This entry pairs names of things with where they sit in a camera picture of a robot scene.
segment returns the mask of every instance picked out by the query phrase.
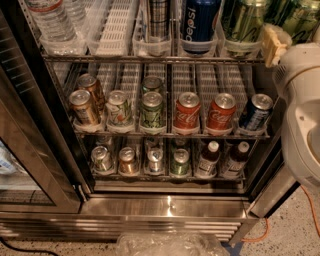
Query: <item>plastic bag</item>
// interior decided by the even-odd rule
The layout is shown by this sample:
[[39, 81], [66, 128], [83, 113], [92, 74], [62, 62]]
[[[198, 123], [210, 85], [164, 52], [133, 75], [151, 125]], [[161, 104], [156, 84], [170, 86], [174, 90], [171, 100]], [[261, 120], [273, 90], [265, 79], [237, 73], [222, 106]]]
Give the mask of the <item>plastic bag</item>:
[[214, 235], [185, 233], [125, 233], [117, 241], [117, 256], [228, 256]]

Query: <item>can lid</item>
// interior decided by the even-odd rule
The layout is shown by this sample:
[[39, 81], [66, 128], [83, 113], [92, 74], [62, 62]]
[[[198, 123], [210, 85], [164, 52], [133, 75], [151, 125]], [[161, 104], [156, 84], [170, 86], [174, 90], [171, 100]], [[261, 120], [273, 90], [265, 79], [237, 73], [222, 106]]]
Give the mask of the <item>can lid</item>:
[[80, 106], [87, 103], [90, 99], [90, 96], [90, 92], [80, 89], [70, 94], [69, 101], [75, 106]]
[[186, 108], [193, 108], [200, 102], [197, 94], [193, 92], [184, 92], [179, 95], [179, 102]]
[[148, 152], [148, 159], [152, 162], [159, 162], [163, 158], [163, 150], [160, 148], [152, 148]]
[[217, 152], [218, 149], [219, 149], [219, 143], [216, 142], [216, 141], [211, 141], [208, 145], [208, 149], [211, 151], [211, 152]]
[[219, 93], [214, 101], [222, 109], [230, 109], [236, 105], [235, 98], [229, 93]]
[[185, 149], [177, 149], [174, 152], [174, 160], [180, 164], [184, 164], [189, 160], [189, 152]]
[[157, 107], [162, 103], [162, 96], [158, 92], [147, 92], [142, 97], [143, 105]]
[[162, 80], [156, 76], [146, 76], [142, 81], [142, 86], [147, 89], [157, 89], [162, 86]]
[[121, 105], [128, 99], [125, 92], [120, 90], [114, 90], [109, 93], [108, 103], [111, 105]]
[[96, 81], [97, 81], [97, 78], [93, 77], [92, 75], [83, 74], [79, 76], [79, 78], [77, 79], [77, 84], [78, 84], [78, 87], [80, 88], [87, 88], [95, 84]]
[[104, 146], [95, 147], [91, 152], [92, 160], [102, 160], [106, 157], [110, 157], [108, 149]]
[[241, 153], [246, 153], [248, 152], [249, 150], [249, 143], [248, 142], [245, 142], [245, 141], [242, 141], [240, 142], [240, 144], [238, 145], [238, 149]]
[[252, 96], [251, 101], [258, 109], [269, 110], [273, 107], [272, 99], [265, 94], [255, 94]]
[[119, 157], [122, 161], [129, 162], [135, 157], [135, 152], [131, 147], [125, 147], [120, 150]]

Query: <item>bottle cap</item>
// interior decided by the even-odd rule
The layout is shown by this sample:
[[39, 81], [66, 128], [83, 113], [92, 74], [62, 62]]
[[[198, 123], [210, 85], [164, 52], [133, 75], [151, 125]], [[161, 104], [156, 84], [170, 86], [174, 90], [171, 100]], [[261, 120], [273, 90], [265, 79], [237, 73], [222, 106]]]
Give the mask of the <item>bottle cap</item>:
[[240, 142], [239, 146], [238, 146], [238, 149], [241, 153], [246, 153], [248, 152], [249, 150], [249, 143], [248, 142], [245, 142], [245, 141], [242, 141]]
[[211, 152], [217, 152], [218, 149], [219, 149], [219, 144], [218, 142], [216, 141], [211, 141], [208, 145], [208, 149], [211, 151]]

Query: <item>cable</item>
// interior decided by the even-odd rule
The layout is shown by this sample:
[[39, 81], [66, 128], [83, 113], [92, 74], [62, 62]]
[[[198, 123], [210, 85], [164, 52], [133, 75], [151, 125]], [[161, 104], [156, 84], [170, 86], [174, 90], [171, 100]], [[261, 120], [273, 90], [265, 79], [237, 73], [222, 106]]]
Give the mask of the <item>cable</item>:
[[311, 206], [313, 221], [314, 221], [314, 224], [316, 226], [316, 229], [317, 229], [317, 232], [318, 232], [318, 236], [320, 237], [320, 226], [319, 226], [319, 223], [318, 223], [318, 220], [317, 220], [317, 215], [316, 215], [316, 211], [314, 209], [312, 198], [311, 198], [309, 192], [306, 190], [306, 188], [304, 186], [301, 186], [301, 188], [302, 188], [302, 190], [304, 191], [304, 193], [308, 197], [308, 200], [309, 200], [309, 203], [310, 203], [310, 206]]
[[241, 241], [242, 242], [246, 242], [246, 243], [255, 243], [255, 242], [260, 242], [263, 239], [265, 239], [268, 236], [269, 232], [270, 232], [270, 224], [269, 224], [269, 220], [267, 218], [264, 218], [264, 219], [266, 221], [267, 227], [266, 227], [266, 231], [264, 232], [264, 234], [262, 236], [260, 236], [258, 238], [253, 238], [253, 239], [243, 238]]
[[20, 248], [15, 248], [12, 245], [8, 244], [2, 237], [0, 237], [0, 242], [7, 248], [18, 251], [18, 252], [26, 252], [26, 253], [46, 253], [50, 254], [53, 256], [59, 256], [58, 254], [51, 252], [51, 251], [46, 251], [46, 250], [26, 250], [26, 249], [20, 249]]

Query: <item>water bottle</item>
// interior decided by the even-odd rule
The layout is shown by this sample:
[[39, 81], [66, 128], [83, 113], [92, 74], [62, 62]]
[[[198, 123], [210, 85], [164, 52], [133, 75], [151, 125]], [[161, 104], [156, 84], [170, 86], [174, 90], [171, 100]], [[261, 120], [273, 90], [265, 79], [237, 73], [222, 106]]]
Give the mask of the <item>water bottle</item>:
[[25, 0], [43, 38], [50, 42], [64, 42], [76, 37], [63, 0]]

